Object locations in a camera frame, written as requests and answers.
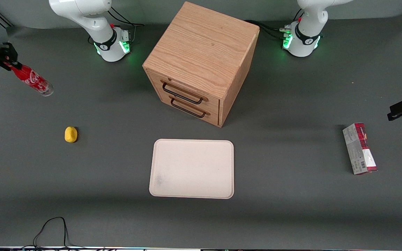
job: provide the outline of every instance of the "bottle label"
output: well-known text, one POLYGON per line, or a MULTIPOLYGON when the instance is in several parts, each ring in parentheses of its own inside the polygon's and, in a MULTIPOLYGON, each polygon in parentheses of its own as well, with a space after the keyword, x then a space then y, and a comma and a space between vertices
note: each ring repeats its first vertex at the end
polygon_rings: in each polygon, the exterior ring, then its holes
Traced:
POLYGON ((34 70, 30 70, 29 78, 23 80, 23 82, 40 93, 45 93, 49 90, 48 81, 38 75, 34 70))

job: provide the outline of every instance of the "black metal handle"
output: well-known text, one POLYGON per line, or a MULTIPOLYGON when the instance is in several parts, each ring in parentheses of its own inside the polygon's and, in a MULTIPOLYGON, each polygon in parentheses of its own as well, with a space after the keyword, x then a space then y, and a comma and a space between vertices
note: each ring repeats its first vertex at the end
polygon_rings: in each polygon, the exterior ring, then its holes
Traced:
POLYGON ((181 96, 181 95, 177 94, 176 92, 172 92, 172 91, 170 91, 170 90, 167 90, 167 89, 165 88, 165 87, 167 86, 167 83, 164 82, 164 81, 163 81, 163 83, 164 83, 164 84, 162 85, 162 89, 164 89, 164 91, 168 92, 169 94, 175 95, 176 97, 178 97, 178 98, 180 98, 180 99, 183 99, 183 100, 185 100, 185 101, 188 101, 188 102, 190 102, 190 103, 192 103, 192 104, 195 104, 195 105, 201 104, 202 98, 200 98, 200 100, 199 100, 198 102, 196 102, 196 101, 194 101, 194 100, 191 100, 190 98, 186 98, 186 97, 184 97, 184 96, 181 96))
POLYGON ((200 119, 204 118, 204 116, 206 115, 206 112, 203 112, 202 115, 198 115, 198 114, 196 114, 196 113, 192 113, 191 111, 189 111, 189 110, 187 110, 187 109, 185 109, 185 108, 182 108, 182 107, 180 107, 179 105, 175 105, 173 102, 174 102, 174 98, 172 98, 172 101, 170 102, 173 107, 176 107, 176 108, 178 108, 179 110, 184 111, 184 112, 186 112, 186 113, 188 113, 188 114, 190 114, 190 115, 193 115, 193 116, 195 116, 195 117, 198 117, 198 118, 200 118, 200 119))

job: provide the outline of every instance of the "white tray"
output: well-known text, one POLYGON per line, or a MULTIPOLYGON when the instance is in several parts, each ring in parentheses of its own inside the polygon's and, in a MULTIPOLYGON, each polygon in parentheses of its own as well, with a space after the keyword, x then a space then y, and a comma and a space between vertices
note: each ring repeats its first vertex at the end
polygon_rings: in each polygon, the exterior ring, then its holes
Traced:
POLYGON ((231 198, 233 144, 226 140, 157 140, 150 193, 158 197, 231 198))

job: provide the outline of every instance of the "drawer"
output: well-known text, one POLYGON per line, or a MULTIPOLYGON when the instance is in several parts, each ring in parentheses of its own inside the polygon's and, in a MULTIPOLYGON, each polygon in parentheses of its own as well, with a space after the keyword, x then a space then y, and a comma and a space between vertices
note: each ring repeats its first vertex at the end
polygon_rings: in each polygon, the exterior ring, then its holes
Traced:
POLYGON ((164 96, 170 95, 179 100, 185 101, 185 103, 188 103, 193 107, 197 107, 201 110, 209 111, 211 113, 218 113, 219 99, 189 90, 186 87, 183 87, 181 84, 178 84, 177 81, 169 80, 169 78, 159 76, 157 73, 149 71, 148 75, 161 99, 164 96))
POLYGON ((197 117, 198 119, 204 120, 210 124, 218 126, 218 111, 210 112, 202 110, 195 105, 181 100, 172 95, 161 96, 161 101, 167 105, 170 105, 184 113, 190 114, 191 116, 197 117))

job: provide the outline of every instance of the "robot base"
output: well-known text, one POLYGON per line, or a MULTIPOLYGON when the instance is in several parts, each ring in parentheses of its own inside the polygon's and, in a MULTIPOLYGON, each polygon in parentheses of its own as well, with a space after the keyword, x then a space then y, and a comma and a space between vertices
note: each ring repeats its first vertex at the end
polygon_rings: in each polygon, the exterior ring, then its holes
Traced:
MULTIPOLYGON (((292 22, 285 26, 285 29, 294 30, 297 26, 298 21, 292 22)), ((283 49, 289 51, 292 55, 296 57, 306 57, 309 56, 314 49, 317 48, 320 40, 320 36, 316 41, 313 41, 310 45, 304 45, 302 40, 296 35, 295 32, 290 32, 288 36, 283 41, 283 49)))
POLYGON ((116 62, 121 60, 130 52, 131 49, 128 30, 122 30, 119 27, 114 27, 113 30, 116 32, 116 42, 108 51, 103 51, 102 49, 98 48, 96 44, 94 44, 97 49, 97 53, 107 62, 116 62))

